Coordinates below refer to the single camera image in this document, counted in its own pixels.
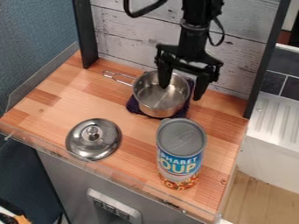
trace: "can lid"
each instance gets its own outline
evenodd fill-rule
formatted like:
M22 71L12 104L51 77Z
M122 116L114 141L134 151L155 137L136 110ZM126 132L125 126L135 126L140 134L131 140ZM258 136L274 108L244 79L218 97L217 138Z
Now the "can lid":
M189 119L165 119L157 132L157 144L170 154L192 156L205 148L205 130Z

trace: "white wooden backdrop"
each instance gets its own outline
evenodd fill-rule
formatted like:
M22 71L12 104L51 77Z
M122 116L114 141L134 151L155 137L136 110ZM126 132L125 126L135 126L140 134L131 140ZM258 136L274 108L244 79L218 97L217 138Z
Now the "white wooden backdrop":
M156 44L177 44L182 0L169 0L146 17L130 18L122 0L92 0L100 57L145 70L156 68ZM264 53L280 0L226 0L219 17L226 29L223 45L207 51L225 62L210 88L247 98ZM212 36L220 37L213 26Z

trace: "purple mat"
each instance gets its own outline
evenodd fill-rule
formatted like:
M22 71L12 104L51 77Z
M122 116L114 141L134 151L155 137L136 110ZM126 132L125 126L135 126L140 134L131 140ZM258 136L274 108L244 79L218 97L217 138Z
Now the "purple mat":
M188 97L185 105L175 115L171 116L170 118L186 118L187 117L187 112L188 112L189 106L190 106L190 98L191 98L191 94L192 94L193 88L194 88L194 81L189 80L189 79L187 79L187 81L188 81L188 84L189 84L189 87L190 87L190 96ZM145 115L139 109L139 102L137 101L137 99L133 95L131 96L131 98L129 98L129 101L127 102L126 108L130 113L143 115L143 116L148 116L148 115Z

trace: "saucepan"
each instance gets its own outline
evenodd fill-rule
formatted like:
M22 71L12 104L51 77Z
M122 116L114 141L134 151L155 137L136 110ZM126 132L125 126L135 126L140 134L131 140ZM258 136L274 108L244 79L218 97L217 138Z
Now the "saucepan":
M152 117L166 118L175 115L189 100L191 93L187 80L173 73L170 85L163 89L159 86L157 71L147 72L138 78L123 73L104 71L103 75L114 81L133 88L134 97L139 102L140 110ZM134 84L120 79L134 80Z

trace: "soup can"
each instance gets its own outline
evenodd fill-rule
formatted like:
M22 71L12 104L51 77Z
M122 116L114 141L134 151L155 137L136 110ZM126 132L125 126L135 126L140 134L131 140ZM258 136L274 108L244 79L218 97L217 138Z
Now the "soup can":
M162 183L179 191L194 186L205 151L205 130L189 119L164 119L157 131L156 144Z

